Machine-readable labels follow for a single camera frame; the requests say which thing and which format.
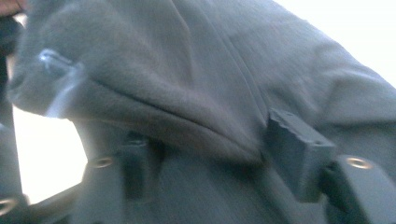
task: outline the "metal grommet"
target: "metal grommet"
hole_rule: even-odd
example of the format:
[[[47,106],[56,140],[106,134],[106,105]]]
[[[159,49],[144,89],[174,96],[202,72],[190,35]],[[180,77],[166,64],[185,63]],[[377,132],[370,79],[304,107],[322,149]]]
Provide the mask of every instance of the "metal grommet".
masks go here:
[[[12,211],[17,204],[18,202],[15,199],[0,200],[0,217]]]
[[[105,157],[95,161],[92,166],[94,168],[105,168],[111,165],[112,163],[113,163],[113,159],[111,159],[111,157]]]
[[[347,163],[353,167],[359,168],[359,169],[371,169],[373,168],[373,165],[370,164],[368,161],[364,161],[362,159],[358,159],[358,158],[348,158],[346,159]]]

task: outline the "seam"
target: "seam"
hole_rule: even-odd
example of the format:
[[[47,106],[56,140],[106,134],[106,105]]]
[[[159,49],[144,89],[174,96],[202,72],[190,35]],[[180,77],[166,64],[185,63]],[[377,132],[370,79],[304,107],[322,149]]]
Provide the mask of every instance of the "seam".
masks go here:
[[[248,90],[249,90],[250,95],[251,95],[252,98],[253,98],[253,101],[254,101],[254,103],[255,103],[255,106],[257,107],[257,109],[258,109],[258,110],[260,111],[260,113],[262,114],[262,117],[263,117],[263,118],[267,118],[267,117],[268,117],[268,114],[264,114],[264,111],[262,111],[262,110],[260,109],[259,104],[257,103],[256,97],[255,97],[255,94],[253,93],[253,89],[252,89],[252,87],[250,86],[250,85],[254,85],[255,89],[258,90],[258,86],[256,85],[256,82],[254,82],[256,79],[254,78],[253,75],[251,75],[251,72],[250,72],[250,70],[248,69],[247,65],[245,64],[245,61],[241,60],[241,61],[242,61],[242,64],[244,65],[244,67],[245,67],[245,68],[247,69],[247,71],[249,72],[249,77],[250,77],[250,79],[251,79],[251,80],[254,80],[252,83],[248,82],[248,80],[247,80],[247,75],[246,75],[244,72],[242,72],[242,69],[241,69],[241,67],[240,67],[240,63],[238,63],[238,62],[236,61],[235,56],[231,53],[230,46],[231,46],[234,50],[236,50],[236,48],[235,48],[235,46],[233,45],[233,43],[231,42],[231,40],[230,40],[229,38],[223,38],[224,35],[221,35],[221,34],[219,33],[219,30],[215,28],[215,25],[213,24],[213,22],[206,16],[206,14],[205,14],[204,12],[202,12],[202,13],[203,13],[203,15],[205,16],[207,22],[210,24],[210,27],[212,28],[212,30],[214,31],[214,33],[216,33],[216,35],[219,37],[219,40],[221,41],[221,44],[224,46],[224,48],[225,48],[225,50],[227,51],[227,53],[228,53],[228,54],[230,55],[230,57],[233,59],[233,63],[234,63],[235,66],[238,68],[239,74],[241,74],[242,77],[243,77],[243,79],[245,80],[245,83],[246,83],[246,85],[247,85],[247,88],[248,88]],[[262,101],[264,102],[264,106],[267,106],[267,103],[266,103],[265,100],[263,99],[262,95],[261,95],[260,93],[259,93],[258,95],[259,95],[259,97],[262,99]]]
[[[235,54],[236,54],[235,56],[231,54],[232,57],[233,57],[233,59],[234,59],[234,61],[235,61],[235,57],[239,57],[239,58],[240,58],[240,63],[244,66],[244,68],[247,70],[247,72],[248,72],[250,78],[253,80],[253,82],[251,83],[251,85],[254,85],[255,89],[256,89],[257,92],[258,92],[259,97],[260,97],[260,98],[262,99],[262,101],[264,102],[264,105],[265,105],[265,106],[268,106],[269,104],[268,104],[268,102],[265,100],[265,98],[260,94],[260,89],[259,89],[258,85],[256,84],[256,78],[252,75],[251,70],[250,70],[250,68],[247,66],[245,60],[242,58],[242,56],[240,56],[238,50],[236,49],[235,45],[233,44],[233,41],[231,41],[230,39],[228,39],[228,42],[229,42],[230,45],[233,47],[233,49],[234,49],[234,51],[235,51]]]
[[[149,102],[145,102],[145,101],[143,101],[142,99],[139,99],[139,98],[137,98],[137,97],[135,97],[135,96],[133,96],[133,95],[125,94],[124,92],[116,91],[116,90],[114,90],[114,89],[111,89],[110,86],[108,86],[107,84],[105,84],[105,83],[103,83],[103,82],[101,82],[101,81],[99,81],[99,80],[96,80],[96,79],[91,79],[91,80],[92,80],[94,83],[96,83],[97,85],[100,85],[100,86],[106,88],[108,91],[113,91],[113,92],[115,92],[116,94],[120,94],[120,95],[127,96],[128,98],[132,98],[133,100],[135,100],[136,102],[138,102],[138,103],[140,103],[140,104],[153,107],[153,108],[155,108],[155,109],[157,109],[157,110],[160,110],[160,111],[164,112],[165,114],[172,115],[172,116],[174,116],[174,117],[177,117],[177,118],[186,120],[186,121],[188,121],[188,122],[190,122],[190,123],[192,123],[192,124],[194,124],[194,125],[196,125],[196,126],[202,127],[202,128],[204,128],[204,129],[206,129],[206,130],[209,130],[210,132],[214,133],[215,135],[218,135],[218,136],[220,136],[221,138],[226,139],[227,141],[229,141],[229,142],[231,142],[231,143],[237,145],[238,147],[240,147],[240,148],[242,148],[242,149],[246,149],[245,147],[241,146],[239,143],[235,142],[233,139],[229,138],[228,136],[225,136],[224,134],[221,134],[221,133],[217,132],[216,130],[213,130],[213,129],[209,128],[209,127],[206,127],[206,126],[204,126],[204,125],[201,125],[200,123],[198,123],[198,122],[195,121],[195,120],[188,119],[188,118],[185,118],[185,117],[180,116],[180,115],[178,115],[178,114],[172,113],[171,111],[165,110],[165,109],[163,109],[163,108],[161,108],[161,107],[158,107],[158,106],[156,106],[156,105],[154,105],[154,104],[151,104],[151,103],[149,103]]]

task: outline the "hood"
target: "hood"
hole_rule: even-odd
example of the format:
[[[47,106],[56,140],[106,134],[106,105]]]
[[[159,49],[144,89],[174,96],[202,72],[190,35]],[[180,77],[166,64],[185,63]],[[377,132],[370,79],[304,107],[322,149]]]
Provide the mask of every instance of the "hood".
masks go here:
[[[262,162],[265,117],[199,13],[185,20],[170,0],[31,5],[8,85],[14,105],[127,127],[200,156]]]

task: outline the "gray coat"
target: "gray coat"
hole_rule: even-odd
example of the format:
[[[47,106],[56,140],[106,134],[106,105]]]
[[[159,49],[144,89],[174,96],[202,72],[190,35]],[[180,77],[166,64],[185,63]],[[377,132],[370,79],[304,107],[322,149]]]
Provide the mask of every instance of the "gray coat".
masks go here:
[[[272,1],[31,2],[9,99],[170,146],[156,200],[132,204],[131,219],[325,223],[321,203],[297,203],[264,165],[270,108],[298,115],[339,153],[375,161],[396,180],[396,90]],[[43,49],[70,68],[46,65]],[[64,85],[73,88],[64,94]],[[52,113],[59,95],[67,100]]]

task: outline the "gray fabric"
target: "gray fabric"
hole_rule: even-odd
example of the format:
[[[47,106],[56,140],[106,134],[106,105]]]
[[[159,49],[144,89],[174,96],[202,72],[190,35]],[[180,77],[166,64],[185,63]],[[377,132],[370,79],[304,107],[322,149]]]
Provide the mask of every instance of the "gray fabric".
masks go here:
[[[320,204],[295,202],[263,165],[271,107],[298,115],[339,153],[378,162],[396,179],[396,90],[272,1],[31,5],[9,99],[46,114],[58,77],[37,58],[53,49],[83,64],[88,76],[61,117],[111,122],[177,151],[163,163],[158,200],[148,208],[132,206],[133,217],[148,223],[149,217],[164,223],[323,223]],[[230,164],[259,171],[238,180],[226,169]]]

